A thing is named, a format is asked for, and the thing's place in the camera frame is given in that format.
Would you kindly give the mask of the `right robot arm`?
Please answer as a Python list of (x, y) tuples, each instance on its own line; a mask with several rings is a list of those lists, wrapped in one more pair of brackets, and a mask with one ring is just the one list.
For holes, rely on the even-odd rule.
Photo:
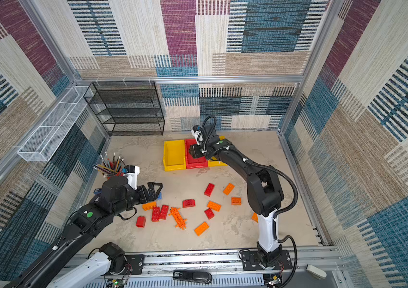
[[(194, 144), (188, 149), (193, 158), (205, 157), (227, 164), (247, 183), (247, 198), (251, 209), (257, 214), (259, 239), (257, 256), (265, 268), (274, 267), (282, 256), (282, 244), (278, 238), (277, 217), (291, 210), (298, 201), (298, 189), (295, 183), (283, 172), (273, 166), (254, 162), (241, 153), (229, 140), (219, 140), (204, 148)], [(284, 199), (280, 178), (284, 178), (292, 187), (292, 202), (282, 208)]]

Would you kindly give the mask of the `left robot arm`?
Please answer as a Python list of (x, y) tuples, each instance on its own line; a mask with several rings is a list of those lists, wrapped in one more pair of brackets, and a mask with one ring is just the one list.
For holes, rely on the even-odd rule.
[(130, 211), (138, 204), (157, 200), (163, 189), (159, 182), (133, 188), (125, 176), (112, 176), (103, 183), (101, 192), (75, 211), (60, 237), (52, 243), (7, 288), (45, 288), (64, 266), (119, 214)]

